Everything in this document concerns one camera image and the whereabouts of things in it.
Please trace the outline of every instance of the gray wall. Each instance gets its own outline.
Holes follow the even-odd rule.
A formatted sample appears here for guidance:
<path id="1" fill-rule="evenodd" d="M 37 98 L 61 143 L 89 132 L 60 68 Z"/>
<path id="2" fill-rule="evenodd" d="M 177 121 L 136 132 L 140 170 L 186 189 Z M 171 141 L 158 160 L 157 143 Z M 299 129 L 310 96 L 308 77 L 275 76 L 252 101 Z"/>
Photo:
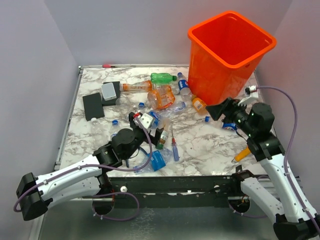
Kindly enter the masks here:
<path id="1" fill-rule="evenodd" d="M 235 10 L 274 34 L 292 0 L 45 0 L 80 65 L 188 64 L 190 27 Z"/>
<path id="2" fill-rule="evenodd" d="M 320 212 L 320 1 L 294 0 L 276 31 L 277 46 L 258 67 L 260 85 L 285 89 L 298 110 L 298 128 L 289 161 L 302 178 L 310 202 Z M 294 115 L 286 97 L 264 90 L 275 114 L 275 129 L 287 147 Z"/>
<path id="3" fill-rule="evenodd" d="M 2 0 L 0 23 L 0 239 L 24 240 L 15 191 L 53 170 L 78 69 L 42 0 Z"/>

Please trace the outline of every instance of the marble table top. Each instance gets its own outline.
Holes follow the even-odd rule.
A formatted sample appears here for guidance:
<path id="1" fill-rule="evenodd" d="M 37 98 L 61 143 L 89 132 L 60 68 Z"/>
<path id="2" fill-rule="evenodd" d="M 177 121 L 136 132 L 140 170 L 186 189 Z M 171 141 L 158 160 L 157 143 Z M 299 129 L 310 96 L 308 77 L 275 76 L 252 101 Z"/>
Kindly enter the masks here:
<path id="1" fill-rule="evenodd" d="M 150 79 L 151 73 L 177 75 L 178 72 L 182 72 L 185 76 L 188 76 L 188 67 L 85 68 L 76 96 L 60 168 L 65 168 L 82 160 L 95 150 L 91 135 L 91 123 L 85 119 L 83 96 L 101 92 L 101 85 L 104 82 L 137 83 Z M 246 86 L 256 84 L 256 78 L 252 74 Z M 137 107 L 139 102 L 147 102 L 147 93 L 129 93 L 127 96 L 135 107 Z M 240 99 L 243 97 L 244 91 L 239 95 Z M 99 118 L 98 121 L 105 127 L 107 142 L 110 140 L 109 130 L 112 120 L 119 120 L 121 128 L 130 128 L 130 126 L 128 122 L 125 122 L 121 118 L 116 106 L 105 106 L 103 109 L 105 117 Z M 178 162 L 174 162 L 171 159 L 165 167 L 156 172 L 137 174 L 114 170 L 109 172 L 108 176 L 210 176 L 230 175 L 234 173 L 238 164 L 233 164 L 231 161 L 247 146 L 246 141 L 234 131 L 221 129 L 217 122 L 211 120 L 209 123 L 206 123 L 204 119 L 205 116 L 198 115 L 192 106 L 187 107 L 184 113 L 171 118 L 173 133 L 180 156 Z M 142 147 L 149 152 L 147 144 L 144 143 Z M 165 147 L 170 150 L 172 149 L 171 134 L 166 141 Z M 137 157 L 129 160 L 130 166 L 141 165 L 144 157 L 144 154 L 140 152 Z M 248 169 L 254 174 L 266 173 L 252 154 L 243 159 L 240 164 L 243 169 Z"/>

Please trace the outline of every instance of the blue screwdriver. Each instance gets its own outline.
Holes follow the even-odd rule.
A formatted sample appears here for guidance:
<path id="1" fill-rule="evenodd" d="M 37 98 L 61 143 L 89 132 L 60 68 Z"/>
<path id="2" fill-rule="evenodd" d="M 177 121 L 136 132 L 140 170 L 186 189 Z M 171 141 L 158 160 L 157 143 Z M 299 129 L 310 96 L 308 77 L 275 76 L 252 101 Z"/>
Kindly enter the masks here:
<path id="1" fill-rule="evenodd" d="M 172 151 L 173 151 L 173 158 L 175 162 L 179 161 L 179 155 L 178 155 L 178 149 L 177 149 L 177 144 L 176 140 L 174 138 L 174 129 L 173 127 L 171 128 L 171 133 L 172 133 Z"/>

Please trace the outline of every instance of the yellow screwdriver handle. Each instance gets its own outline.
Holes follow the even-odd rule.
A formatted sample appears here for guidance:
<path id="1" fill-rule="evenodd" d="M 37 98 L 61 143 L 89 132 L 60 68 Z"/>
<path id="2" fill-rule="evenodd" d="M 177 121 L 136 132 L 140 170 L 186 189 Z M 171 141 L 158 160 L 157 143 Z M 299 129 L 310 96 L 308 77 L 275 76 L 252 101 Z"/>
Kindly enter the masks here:
<path id="1" fill-rule="evenodd" d="M 249 154 L 250 154 L 251 152 L 250 152 L 250 150 L 249 150 L 249 148 L 248 148 L 248 146 L 244 149 L 244 150 L 242 150 L 235 158 L 234 158 L 234 160 L 236 161 L 236 162 L 240 162 L 242 159 L 244 159 L 246 156 L 248 156 Z"/>

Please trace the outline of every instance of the orange trash can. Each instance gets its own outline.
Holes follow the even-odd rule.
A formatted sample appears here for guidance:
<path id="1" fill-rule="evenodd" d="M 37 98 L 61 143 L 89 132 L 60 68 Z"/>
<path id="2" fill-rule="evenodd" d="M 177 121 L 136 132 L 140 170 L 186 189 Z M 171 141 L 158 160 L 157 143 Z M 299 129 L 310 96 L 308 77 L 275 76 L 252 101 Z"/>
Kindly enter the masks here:
<path id="1" fill-rule="evenodd" d="M 188 84 L 207 105 L 235 98 L 264 54 L 277 44 L 272 35 L 234 11 L 191 27 L 188 37 Z"/>

